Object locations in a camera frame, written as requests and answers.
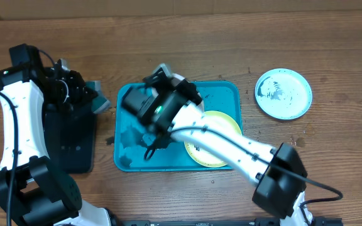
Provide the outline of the dark green sponge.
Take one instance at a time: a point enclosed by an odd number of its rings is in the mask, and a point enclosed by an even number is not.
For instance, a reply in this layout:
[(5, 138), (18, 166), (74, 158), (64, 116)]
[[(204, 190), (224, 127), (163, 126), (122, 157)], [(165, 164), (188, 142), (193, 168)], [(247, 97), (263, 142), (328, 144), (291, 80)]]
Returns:
[(108, 110), (111, 106), (110, 100), (104, 96), (101, 90), (101, 82), (99, 80), (87, 81), (86, 87), (97, 92), (97, 97), (92, 100), (91, 110), (94, 114), (101, 114)]

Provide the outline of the white plate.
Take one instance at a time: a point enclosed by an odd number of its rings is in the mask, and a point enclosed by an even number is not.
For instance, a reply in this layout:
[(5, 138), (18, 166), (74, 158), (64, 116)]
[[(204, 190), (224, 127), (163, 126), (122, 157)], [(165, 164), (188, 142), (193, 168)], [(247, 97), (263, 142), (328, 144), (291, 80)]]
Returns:
[[(177, 86), (180, 82), (182, 82), (184, 80), (186, 80), (185, 77), (183, 77), (183, 76), (181, 76), (181, 75), (179, 75), (177, 73), (172, 73), (172, 78), (170, 79), (170, 83), (173, 86)], [(158, 92), (156, 91), (155, 88), (151, 89), (151, 93), (152, 93), (152, 96), (154, 96), (154, 97), (158, 96)], [(204, 111), (204, 101), (203, 100), (199, 103), (198, 108), (201, 111)]]

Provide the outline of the yellow-green plate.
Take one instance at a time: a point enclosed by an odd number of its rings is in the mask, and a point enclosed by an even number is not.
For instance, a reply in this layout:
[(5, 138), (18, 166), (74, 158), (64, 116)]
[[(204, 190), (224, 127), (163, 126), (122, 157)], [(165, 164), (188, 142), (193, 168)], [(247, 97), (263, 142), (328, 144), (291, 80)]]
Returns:
[[(240, 126), (229, 115), (227, 115), (223, 112), (214, 111), (214, 110), (205, 111), (205, 113), (208, 117), (210, 117), (211, 119), (216, 121), (218, 124), (222, 125), (222, 127), (225, 128), (226, 130), (233, 131), (235, 134), (242, 135)], [(223, 167), (223, 166), (227, 165), (227, 163), (224, 162), (223, 160), (213, 156), (208, 151), (206, 151), (192, 143), (184, 143), (184, 145), (185, 145), (185, 148), (186, 148), (189, 156), (196, 163), (198, 163), (202, 166), (205, 166), (208, 168), (219, 168), (219, 167)]]

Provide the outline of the light blue plate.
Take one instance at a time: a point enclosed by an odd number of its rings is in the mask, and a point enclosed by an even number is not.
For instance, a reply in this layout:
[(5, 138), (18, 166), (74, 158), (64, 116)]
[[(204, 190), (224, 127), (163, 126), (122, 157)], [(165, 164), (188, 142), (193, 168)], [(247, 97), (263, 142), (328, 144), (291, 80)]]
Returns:
[(258, 79), (255, 99), (267, 115), (290, 121), (310, 109), (313, 95), (310, 84), (301, 74), (287, 68), (275, 68)]

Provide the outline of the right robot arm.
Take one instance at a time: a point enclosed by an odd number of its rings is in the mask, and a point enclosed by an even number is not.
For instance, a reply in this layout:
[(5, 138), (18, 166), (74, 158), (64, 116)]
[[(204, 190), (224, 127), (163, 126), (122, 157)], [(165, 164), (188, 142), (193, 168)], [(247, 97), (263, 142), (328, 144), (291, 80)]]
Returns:
[(159, 138), (194, 144), (239, 171), (255, 188), (253, 201), (281, 225), (312, 225), (305, 201), (307, 171), (288, 144), (274, 148), (226, 129), (199, 109), (196, 86), (145, 80), (123, 104)]

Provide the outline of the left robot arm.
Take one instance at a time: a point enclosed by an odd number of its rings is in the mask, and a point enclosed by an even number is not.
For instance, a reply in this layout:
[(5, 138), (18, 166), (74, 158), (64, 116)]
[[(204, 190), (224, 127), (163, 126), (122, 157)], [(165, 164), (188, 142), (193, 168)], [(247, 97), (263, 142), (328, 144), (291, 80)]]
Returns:
[(116, 225), (85, 201), (60, 167), (61, 153), (93, 146), (96, 115), (109, 107), (98, 81), (29, 65), (0, 70), (4, 152), (0, 207), (18, 225)]

